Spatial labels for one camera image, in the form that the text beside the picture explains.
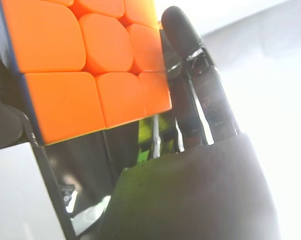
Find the orange cube face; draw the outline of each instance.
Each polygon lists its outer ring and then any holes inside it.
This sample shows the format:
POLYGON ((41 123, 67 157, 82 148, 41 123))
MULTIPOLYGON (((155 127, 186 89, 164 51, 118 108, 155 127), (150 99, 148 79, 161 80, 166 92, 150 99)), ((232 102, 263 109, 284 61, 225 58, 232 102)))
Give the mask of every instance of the orange cube face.
POLYGON ((130 36, 118 20, 92 13, 81 17, 79 24, 86 47, 85 71, 96 75, 131 69, 130 36))
POLYGON ((154 0, 123 0, 125 13, 120 19, 124 26, 140 24, 159 28, 154 0))
POLYGON ((74 0, 74 4, 70 9, 78 19, 90 13, 115 19, 119 19, 124 15, 123 0, 74 0))
POLYGON ((172 109, 170 90, 164 72, 142 72, 138 78, 147 116, 172 109))
POLYGON ((95 78, 106 127, 112 128, 146 116, 139 79, 128 72, 95 78))
POLYGON ((130 25, 126 29, 130 35, 134 54, 131 72, 139 74, 141 72, 165 71, 159 30, 138 24, 130 25))
POLYGON ((45 144, 105 128, 95 80, 89 73, 26 73, 24 77, 45 144))
POLYGON ((2 0, 1 4, 21 73, 83 69, 86 51, 81 29, 66 6, 42 0, 2 0))
POLYGON ((74 0, 42 0, 42 1, 61 4, 61 5, 65 5, 66 7, 69 7, 74 4, 74 0))

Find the rubik's cube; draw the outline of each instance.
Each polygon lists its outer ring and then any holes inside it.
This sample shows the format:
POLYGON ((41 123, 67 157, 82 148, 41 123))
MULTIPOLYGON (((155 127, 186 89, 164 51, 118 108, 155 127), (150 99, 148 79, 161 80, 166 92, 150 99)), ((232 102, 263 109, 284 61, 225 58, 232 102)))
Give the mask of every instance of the rubik's cube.
POLYGON ((172 108, 152 0, 0 0, 0 57, 46 145, 172 108))

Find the orange tile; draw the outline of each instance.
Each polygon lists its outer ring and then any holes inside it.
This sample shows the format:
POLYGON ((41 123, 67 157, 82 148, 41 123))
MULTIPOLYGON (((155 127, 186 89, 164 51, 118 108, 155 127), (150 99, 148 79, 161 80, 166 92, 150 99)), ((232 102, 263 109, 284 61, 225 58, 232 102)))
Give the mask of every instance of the orange tile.
POLYGON ((79 20, 85 47, 85 71, 93 75, 108 72, 127 72, 133 65, 130 36, 115 18, 96 13, 79 20))
POLYGON ((80 71, 86 52, 80 26, 66 6, 41 0, 2 0, 21 73, 80 71))
POLYGON ((139 79, 128 72, 95 78, 106 127, 112 128, 146 116, 139 79))
POLYGON ((159 28, 154 0, 123 0, 125 13, 120 19, 124 26, 140 24, 159 28))
POLYGON ((89 73, 26 73, 24 76, 45 144, 105 127, 95 80, 89 73))
POLYGON ((95 13, 119 19, 124 15, 123 0, 75 0, 70 7, 77 18, 95 13))
POLYGON ((69 6, 73 5, 73 3, 74 3, 74 0, 42 0, 42 1, 52 2, 55 4, 61 4, 61 5, 65 5, 66 7, 69 7, 69 6))
POLYGON ((128 26, 134 63, 133 74, 165 71, 161 36, 158 29, 133 24, 128 26))
POLYGON ((164 72, 142 72, 138 78, 147 116, 172 109, 170 90, 164 72))

